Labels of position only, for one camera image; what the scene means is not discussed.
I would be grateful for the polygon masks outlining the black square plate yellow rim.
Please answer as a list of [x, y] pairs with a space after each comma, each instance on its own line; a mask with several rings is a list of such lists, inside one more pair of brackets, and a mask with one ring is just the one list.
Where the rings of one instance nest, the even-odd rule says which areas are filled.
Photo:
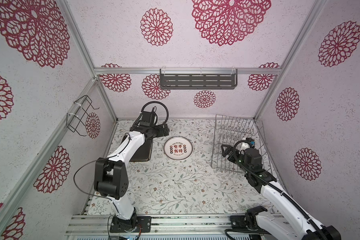
[[131, 158], [131, 162], [147, 162], [151, 159], [153, 140], [146, 140]]

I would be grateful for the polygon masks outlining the white round plate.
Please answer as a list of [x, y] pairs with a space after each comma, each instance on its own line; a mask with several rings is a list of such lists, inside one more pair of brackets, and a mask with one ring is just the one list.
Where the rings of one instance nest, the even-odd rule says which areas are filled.
[[194, 151], [193, 144], [185, 137], [172, 137], [164, 143], [164, 153], [171, 160], [183, 161], [189, 158]]

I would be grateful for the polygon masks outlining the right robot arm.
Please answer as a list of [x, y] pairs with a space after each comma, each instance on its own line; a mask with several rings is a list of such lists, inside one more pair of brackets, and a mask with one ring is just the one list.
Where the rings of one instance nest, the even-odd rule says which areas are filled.
[[222, 145], [222, 156], [244, 170], [245, 178], [259, 194], [269, 200], [284, 217], [280, 221], [273, 217], [263, 206], [253, 207], [241, 216], [231, 216], [230, 233], [244, 233], [251, 240], [260, 240], [270, 235], [278, 240], [340, 240], [340, 232], [333, 226], [325, 226], [308, 214], [283, 187], [277, 179], [263, 168], [263, 159], [255, 141], [245, 138], [233, 146]]

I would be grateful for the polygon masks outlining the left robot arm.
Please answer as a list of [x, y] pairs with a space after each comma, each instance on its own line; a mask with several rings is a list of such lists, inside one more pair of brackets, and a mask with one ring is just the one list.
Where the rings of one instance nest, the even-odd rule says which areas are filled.
[[169, 135], [167, 123], [157, 124], [155, 110], [142, 111], [131, 131], [125, 134], [121, 145], [106, 158], [95, 163], [94, 189], [101, 197], [111, 201], [117, 210], [117, 218], [131, 225], [136, 210], [125, 196], [129, 186], [127, 166], [135, 153], [146, 142]]

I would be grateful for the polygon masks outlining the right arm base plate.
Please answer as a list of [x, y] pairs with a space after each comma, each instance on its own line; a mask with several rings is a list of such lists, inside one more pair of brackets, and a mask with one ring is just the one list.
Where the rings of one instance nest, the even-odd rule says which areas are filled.
[[256, 217], [247, 215], [230, 216], [232, 229], [239, 233], [270, 235], [269, 232], [260, 228], [256, 221]]

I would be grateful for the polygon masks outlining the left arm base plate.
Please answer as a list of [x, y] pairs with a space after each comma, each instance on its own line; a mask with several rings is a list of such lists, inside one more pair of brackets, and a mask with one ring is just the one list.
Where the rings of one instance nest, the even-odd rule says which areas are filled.
[[114, 218], [110, 226], [110, 233], [149, 233], [152, 217], [134, 216], [130, 220]]

